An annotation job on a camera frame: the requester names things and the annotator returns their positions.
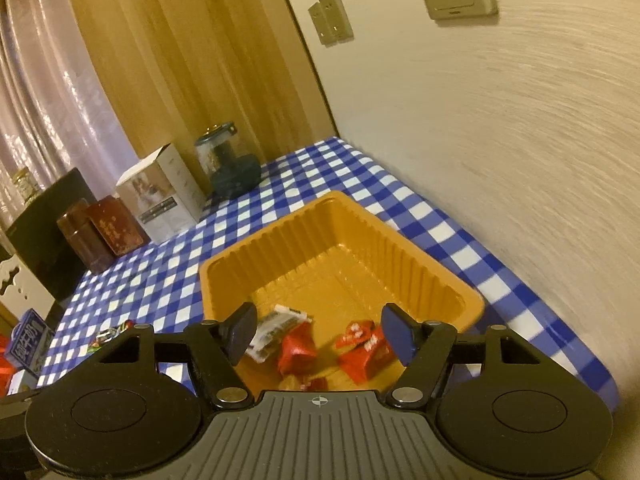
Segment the clear sesame bar packet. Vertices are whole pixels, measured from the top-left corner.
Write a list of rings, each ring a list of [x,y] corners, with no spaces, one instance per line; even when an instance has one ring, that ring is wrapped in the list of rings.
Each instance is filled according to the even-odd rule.
[[[286,334],[300,324],[310,321],[308,313],[277,304],[270,313],[258,321],[256,332],[245,354],[258,364],[266,362],[276,352]]]

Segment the red snack pack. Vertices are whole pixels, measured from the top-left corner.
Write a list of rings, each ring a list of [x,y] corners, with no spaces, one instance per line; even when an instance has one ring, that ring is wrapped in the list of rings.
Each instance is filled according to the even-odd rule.
[[[317,358],[312,324],[303,322],[282,338],[277,369],[282,376],[304,376],[310,373]]]
[[[335,341],[340,369],[357,385],[364,384],[396,359],[382,326],[371,320],[350,322]]]

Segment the clear brown candy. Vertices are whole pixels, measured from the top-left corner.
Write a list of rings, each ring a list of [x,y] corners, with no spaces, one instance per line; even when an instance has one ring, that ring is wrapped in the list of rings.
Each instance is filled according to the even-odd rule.
[[[279,382],[278,389],[296,392],[323,392],[329,389],[329,384],[322,376],[286,375]]]

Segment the green black sausage snack pack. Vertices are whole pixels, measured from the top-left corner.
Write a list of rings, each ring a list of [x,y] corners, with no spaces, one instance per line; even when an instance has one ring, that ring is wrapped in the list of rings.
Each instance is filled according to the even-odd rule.
[[[93,340],[90,341],[90,344],[88,344],[87,352],[89,354],[96,353],[123,332],[126,332],[126,330],[122,329],[122,323],[114,327],[106,328],[105,330],[100,330],[99,333],[93,337]]]

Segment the light blue carton box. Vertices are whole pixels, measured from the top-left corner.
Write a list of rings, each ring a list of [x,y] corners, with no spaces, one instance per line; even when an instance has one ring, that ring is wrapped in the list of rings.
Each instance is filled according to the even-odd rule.
[[[38,377],[32,374],[32,372],[27,368],[23,368],[12,375],[9,382],[8,396],[35,390],[37,385]]]

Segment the blue white checkered tablecloth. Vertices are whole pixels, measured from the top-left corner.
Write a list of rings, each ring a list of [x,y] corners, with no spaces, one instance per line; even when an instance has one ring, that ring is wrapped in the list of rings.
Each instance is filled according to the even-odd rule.
[[[251,302],[260,316],[282,307],[309,316],[331,388],[385,390],[402,373],[398,361],[375,370],[360,350],[335,341],[350,322],[378,321],[396,304],[459,332],[509,327],[609,408],[618,404],[610,372],[528,286],[366,155],[331,139],[272,162],[264,175],[252,192],[208,208],[193,228],[85,275],[40,384],[63,377],[97,336],[127,321],[179,333]]]

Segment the red gift bag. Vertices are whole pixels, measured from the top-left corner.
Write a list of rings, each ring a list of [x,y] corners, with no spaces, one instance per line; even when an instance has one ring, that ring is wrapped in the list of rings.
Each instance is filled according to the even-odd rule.
[[[6,358],[4,352],[9,344],[9,339],[0,336],[0,396],[3,398],[9,391],[11,379],[16,371],[14,365]]]

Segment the orange plastic tray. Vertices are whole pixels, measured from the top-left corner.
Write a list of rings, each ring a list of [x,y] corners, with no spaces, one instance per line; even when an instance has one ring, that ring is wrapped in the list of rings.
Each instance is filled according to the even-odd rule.
[[[319,355],[312,372],[337,391],[384,391],[398,360],[355,384],[334,342],[352,321],[380,322],[386,304],[415,320],[472,327],[485,301],[471,286],[342,192],[329,192],[206,260],[200,269],[206,318],[222,321],[244,302],[264,318],[280,304],[311,317]]]

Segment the red chinese gift tin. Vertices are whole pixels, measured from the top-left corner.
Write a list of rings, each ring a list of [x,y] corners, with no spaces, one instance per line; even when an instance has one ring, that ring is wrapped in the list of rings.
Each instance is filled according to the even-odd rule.
[[[119,197],[106,196],[89,205],[87,216],[115,257],[130,254],[150,241]]]

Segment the white chair back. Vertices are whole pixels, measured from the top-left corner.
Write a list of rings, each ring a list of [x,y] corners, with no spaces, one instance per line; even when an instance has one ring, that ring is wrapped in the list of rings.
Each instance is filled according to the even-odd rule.
[[[13,255],[2,260],[0,272],[2,306],[16,318],[34,310],[45,320],[55,299],[22,259]]]

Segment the white product box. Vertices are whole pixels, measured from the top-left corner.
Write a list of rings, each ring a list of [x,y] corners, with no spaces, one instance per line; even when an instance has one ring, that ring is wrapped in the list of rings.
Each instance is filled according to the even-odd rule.
[[[161,146],[127,169],[116,183],[116,192],[157,245],[196,226],[206,202],[172,144]]]

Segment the glass jar with green base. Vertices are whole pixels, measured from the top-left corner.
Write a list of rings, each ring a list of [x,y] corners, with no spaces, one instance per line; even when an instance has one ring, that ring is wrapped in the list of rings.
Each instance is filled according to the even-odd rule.
[[[246,194],[262,180],[258,157],[238,148],[237,140],[235,123],[224,122],[208,128],[194,142],[198,161],[221,200],[233,200]]]

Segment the brown metal canister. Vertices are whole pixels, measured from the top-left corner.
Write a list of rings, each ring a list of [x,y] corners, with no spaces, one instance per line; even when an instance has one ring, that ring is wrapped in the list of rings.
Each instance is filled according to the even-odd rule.
[[[96,275],[107,270],[115,257],[91,222],[88,207],[87,200],[81,198],[56,220],[56,224],[82,263]]]

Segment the small decorated jar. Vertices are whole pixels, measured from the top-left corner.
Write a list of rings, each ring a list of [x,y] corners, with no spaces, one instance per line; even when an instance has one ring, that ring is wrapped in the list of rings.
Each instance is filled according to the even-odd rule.
[[[12,176],[12,183],[25,206],[28,206],[42,193],[39,183],[28,167],[17,170]]]

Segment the double wall socket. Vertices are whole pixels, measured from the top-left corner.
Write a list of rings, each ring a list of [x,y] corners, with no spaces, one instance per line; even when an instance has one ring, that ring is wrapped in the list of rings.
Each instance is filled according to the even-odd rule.
[[[322,46],[331,47],[355,39],[343,0],[318,0],[308,13]]]

